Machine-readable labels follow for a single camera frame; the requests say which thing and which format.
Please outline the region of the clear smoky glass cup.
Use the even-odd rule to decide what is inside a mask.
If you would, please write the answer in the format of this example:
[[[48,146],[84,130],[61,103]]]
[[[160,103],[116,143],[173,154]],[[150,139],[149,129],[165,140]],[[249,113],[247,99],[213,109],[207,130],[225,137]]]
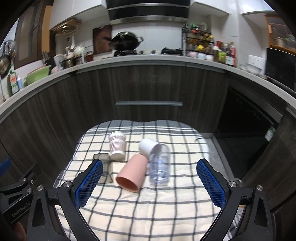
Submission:
[[[113,182],[113,164],[108,153],[98,153],[93,155],[93,159],[99,159],[103,164],[103,173],[98,184],[110,184]]]

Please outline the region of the pink plastic cup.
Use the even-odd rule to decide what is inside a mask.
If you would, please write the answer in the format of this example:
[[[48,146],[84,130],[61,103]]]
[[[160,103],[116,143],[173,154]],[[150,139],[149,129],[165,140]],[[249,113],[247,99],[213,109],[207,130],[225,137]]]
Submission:
[[[142,154],[133,155],[116,176],[118,185],[130,192],[139,192],[147,172],[148,158]]]

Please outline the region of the patterned white paper cup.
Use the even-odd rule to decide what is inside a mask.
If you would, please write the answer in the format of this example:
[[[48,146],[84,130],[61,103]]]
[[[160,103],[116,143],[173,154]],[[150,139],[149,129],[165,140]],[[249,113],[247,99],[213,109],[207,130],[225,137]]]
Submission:
[[[126,136],[123,132],[112,132],[109,136],[110,157],[114,161],[120,161],[125,158]]]

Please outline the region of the white plastic cup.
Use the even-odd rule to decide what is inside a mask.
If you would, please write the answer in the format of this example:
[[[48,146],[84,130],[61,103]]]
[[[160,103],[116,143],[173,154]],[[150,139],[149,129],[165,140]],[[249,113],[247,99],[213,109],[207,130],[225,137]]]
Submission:
[[[143,138],[139,145],[139,153],[146,156],[147,158],[150,156],[152,149],[159,144],[159,142],[152,140],[150,138]]]

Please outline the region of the checkered white cloth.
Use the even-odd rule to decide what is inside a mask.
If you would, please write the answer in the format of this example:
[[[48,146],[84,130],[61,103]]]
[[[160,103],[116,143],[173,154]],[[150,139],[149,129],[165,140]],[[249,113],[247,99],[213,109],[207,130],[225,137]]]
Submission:
[[[202,185],[196,163],[205,158],[215,170],[225,173],[225,169],[212,139],[184,123],[112,120],[98,124],[81,135],[71,161],[54,185],[73,180],[95,154],[108,153],[108,136],[115,131],[126,136],[127,159],[138,153],[143,138],[167,145],[170,178],[161,186],[146,180],[137,193],[122,189],[117,182],[97,184],[80,209],[94,233],[100,240],[200,240],[220,209]]]

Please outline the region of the green dish soap bottle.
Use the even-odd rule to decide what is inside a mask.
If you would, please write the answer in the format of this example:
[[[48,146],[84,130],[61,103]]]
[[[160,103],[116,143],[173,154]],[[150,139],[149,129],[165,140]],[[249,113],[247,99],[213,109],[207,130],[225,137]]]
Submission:
[[[17,75],[12,70],[10,71],[8,80],[9,80],[9,93],[10,93],[10,96],[12,96],[19,91]]]

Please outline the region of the clear plastic jar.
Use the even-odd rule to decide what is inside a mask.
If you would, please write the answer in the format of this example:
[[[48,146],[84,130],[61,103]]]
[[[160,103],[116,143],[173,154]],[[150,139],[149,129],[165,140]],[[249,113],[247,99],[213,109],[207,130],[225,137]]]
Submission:
[[[149,181],[153,185],[166,185],[171,172],[171,151],[167,145],[156,144],[149,155]]]

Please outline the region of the green bowl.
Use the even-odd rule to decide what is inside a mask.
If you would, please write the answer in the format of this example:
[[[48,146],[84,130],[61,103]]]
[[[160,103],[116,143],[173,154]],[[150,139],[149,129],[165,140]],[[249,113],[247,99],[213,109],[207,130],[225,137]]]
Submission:
[[[25,77],[27,85],[30,85],[34,82],[37,82],[38,80],[45,78],[49,75],[51,65],[45,66],[43,68],[39,68],[29,75]]]

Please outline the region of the white rice cooker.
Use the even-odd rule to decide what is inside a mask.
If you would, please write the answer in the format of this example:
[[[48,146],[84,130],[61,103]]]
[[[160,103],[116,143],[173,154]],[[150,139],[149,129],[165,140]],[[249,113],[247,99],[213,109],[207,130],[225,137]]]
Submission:
[[[248,62],[245,64],[248,72],[263,76],[265,73],[266,60],[262,57],[249,55]]]

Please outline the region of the black microwave oven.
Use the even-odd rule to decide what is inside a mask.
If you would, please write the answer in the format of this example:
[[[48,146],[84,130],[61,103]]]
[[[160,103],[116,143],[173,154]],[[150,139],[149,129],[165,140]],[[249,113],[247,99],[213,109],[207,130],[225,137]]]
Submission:
[[[295,55],[267,48],[265,75],[295,91]]]

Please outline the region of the brown cutting board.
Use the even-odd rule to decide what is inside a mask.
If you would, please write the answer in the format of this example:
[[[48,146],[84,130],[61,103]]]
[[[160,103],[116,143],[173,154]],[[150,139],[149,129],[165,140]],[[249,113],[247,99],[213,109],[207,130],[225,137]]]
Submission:
[[[111,25],[105,25],[103,27],[93,29],[93,52],[95,55],[112,51],[109,41],[104,39],[104,37],[111,38],[111,32]]]

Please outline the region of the black wok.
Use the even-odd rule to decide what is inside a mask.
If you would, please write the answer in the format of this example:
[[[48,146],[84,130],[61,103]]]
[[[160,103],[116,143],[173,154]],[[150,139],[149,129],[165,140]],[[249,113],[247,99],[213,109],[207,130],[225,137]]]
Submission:
[[[133,51],[144,41],[142,36],[138,37],[132,32],[125,31],[117,33],[113,38],[105,36],[102,39],[108,41],[112,50],[115,51]]]

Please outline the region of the black spice rack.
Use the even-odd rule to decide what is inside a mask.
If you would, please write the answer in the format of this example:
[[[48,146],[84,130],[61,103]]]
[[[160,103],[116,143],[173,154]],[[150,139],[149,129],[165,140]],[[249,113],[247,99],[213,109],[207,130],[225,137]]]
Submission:
[[[189,56],[191,52],[213,55],[214,36],[194,24],[182,27],[182,52]]]

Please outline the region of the black range hood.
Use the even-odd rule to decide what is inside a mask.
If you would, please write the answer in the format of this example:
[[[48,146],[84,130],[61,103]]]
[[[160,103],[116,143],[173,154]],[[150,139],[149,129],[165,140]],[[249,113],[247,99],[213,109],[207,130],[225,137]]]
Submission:
[[[190,1],[106,1],[113,25],[143,21],[173,21],[185,23],[189,16]]]

